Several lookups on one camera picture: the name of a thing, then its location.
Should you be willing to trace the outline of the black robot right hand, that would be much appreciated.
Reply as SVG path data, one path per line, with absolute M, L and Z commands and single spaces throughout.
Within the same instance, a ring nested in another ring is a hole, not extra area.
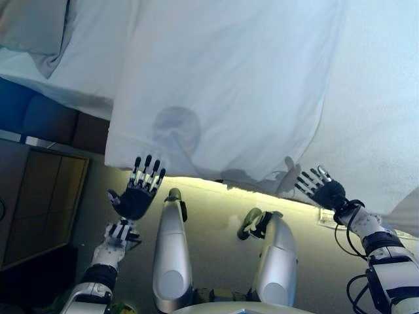
M 325 209 L 339 210 L 347 202 L 344 187 L 323 166 L 302 171 L 295 188 Z

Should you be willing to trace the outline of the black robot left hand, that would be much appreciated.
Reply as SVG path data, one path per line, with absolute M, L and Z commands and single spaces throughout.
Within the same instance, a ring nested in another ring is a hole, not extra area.
M 141 164 L 138 156 L 128 178 L 125 191 L 119 195 L 114 190 L 107 191 L 107 198 L 113 209 L 126 220 L 139 220 L 152 204 L 166 174 L 160 160 L 149 154 Z

